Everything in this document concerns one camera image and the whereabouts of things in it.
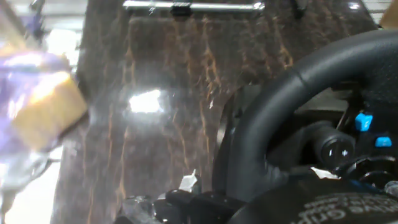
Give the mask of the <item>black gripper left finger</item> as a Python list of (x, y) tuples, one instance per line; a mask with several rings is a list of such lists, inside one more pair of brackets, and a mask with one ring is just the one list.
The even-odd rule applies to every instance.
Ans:
[(114, 224), (225, 224), (244, 205), (218, 192), (202, 192), (201, 177), (192, 172), (182, 178), (179, 188), (156, 199), (125, 198)]

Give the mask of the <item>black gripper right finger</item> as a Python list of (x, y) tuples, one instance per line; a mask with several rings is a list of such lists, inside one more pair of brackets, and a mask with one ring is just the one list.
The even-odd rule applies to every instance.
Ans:
[(323, 170), (323, 169), (318, 169), (316, 167), (311, 167), (310, 168), (311, 171), (313, 171), (315, 173), (315, 175), (319, 178), (319, 179), (333, 179), (333, 180), (339, 180), (341, 179), (341, 177), (339, 177), (336, 174), (332, 174), (330, 171), (328, 170)]

